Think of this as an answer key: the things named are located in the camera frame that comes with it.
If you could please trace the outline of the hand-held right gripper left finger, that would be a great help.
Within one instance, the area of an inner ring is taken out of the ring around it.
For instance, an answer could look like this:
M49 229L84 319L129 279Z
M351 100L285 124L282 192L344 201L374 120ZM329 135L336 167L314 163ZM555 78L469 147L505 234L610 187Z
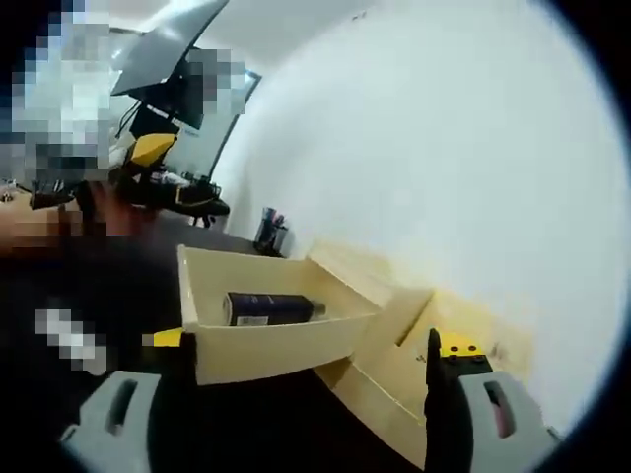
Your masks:
M157 333L142 355L140 370L112 372L61 436L85 472L194 469L195 337Z

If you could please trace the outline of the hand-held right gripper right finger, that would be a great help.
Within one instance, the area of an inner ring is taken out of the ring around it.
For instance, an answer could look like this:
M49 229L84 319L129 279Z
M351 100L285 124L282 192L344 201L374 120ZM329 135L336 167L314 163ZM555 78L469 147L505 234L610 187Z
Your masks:
M532 472L559 443L520 381L465 336L429 329L426 472Z

